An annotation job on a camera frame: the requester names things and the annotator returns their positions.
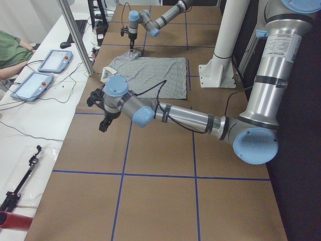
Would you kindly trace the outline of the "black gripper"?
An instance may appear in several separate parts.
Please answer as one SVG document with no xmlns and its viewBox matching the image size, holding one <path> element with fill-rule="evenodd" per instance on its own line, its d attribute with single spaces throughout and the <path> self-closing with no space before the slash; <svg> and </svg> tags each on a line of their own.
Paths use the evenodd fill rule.
<svg viewBox="0 0 321 241">
<path fill-rule="evenodd" d="M 99 124 L 99 130 L 101 132 L 106 132 L 109 125 L 111 125 L 112 121 L 116 118 L 118 118 L 120 116 L 121 112 L 108 112 L 108 111 L 104 111 L 104 120 Z"/>
<path fill-rule="evenodd" d="M 130 39 L 130 52 L 133 52 L 134 41 L 137 39 L 137 33 L 128 33 L 128 37 Z"/>
</svg>

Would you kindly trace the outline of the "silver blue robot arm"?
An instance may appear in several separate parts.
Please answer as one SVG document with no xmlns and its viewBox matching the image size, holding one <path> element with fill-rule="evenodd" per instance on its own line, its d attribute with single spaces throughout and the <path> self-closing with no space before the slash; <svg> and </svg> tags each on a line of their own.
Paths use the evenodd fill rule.
<svg viewBox="0 0 321 241">
<path fill-rule="evenodd" d="M 111 77 L 99 91 L 104 132 L 121 113 L 145 127 L 153 118 L 173 122 L 199 134 L 214 135 L 230 143 L 244 162 L 260 165 L 278 152 L 276 114 L 294 64 L 302 36 L 313 27 L 320 1 L 260 1 L 257 37 L 266 43 L 254 78 L 246 110 L 237 118 L 217 117 L 155 100 L 141 99 L 124 78 Z"/>
<path fill-rule="evenodd" d="M 130 39 L 129 49 L 133 52 L 134 42 L 137 39 L 138 25 L 141 24 L 145 30 L 152 36 L 156 37 L 160 33 L 160 29 L 166 26 L 175 17 L 189 10 L 193 1 L 178 1 L 167 12 L 153 21 L 150 17 L 150 11 L 142 10 L 140 12 L 132 10 L 128 15 L 128 37 Z"/>
</svg>

